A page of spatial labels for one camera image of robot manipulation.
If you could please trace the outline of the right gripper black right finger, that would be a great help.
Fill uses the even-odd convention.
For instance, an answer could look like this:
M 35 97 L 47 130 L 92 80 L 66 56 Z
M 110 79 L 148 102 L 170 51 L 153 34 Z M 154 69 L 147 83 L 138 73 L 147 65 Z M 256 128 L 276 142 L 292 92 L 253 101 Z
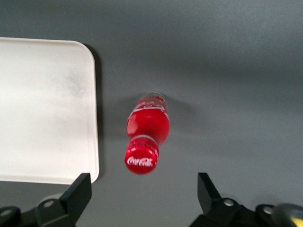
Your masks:
M 273 227 L 273 205 L 260 204 L 249 210 L 232 198 L 223 198 L 207 173 L 197 175 L 197 197 L 202 214 L 191 227 Z

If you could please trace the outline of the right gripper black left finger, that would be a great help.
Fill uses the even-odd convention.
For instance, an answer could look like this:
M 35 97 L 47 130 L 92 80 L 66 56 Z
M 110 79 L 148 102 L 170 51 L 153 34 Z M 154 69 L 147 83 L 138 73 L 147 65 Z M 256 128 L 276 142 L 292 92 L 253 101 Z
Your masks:
M 74 227 L 92 197 L 89 173 L 82 173 L 58 198 L 41 201 L 21 212 L 16 206 L 0 209 L 2 227 Z

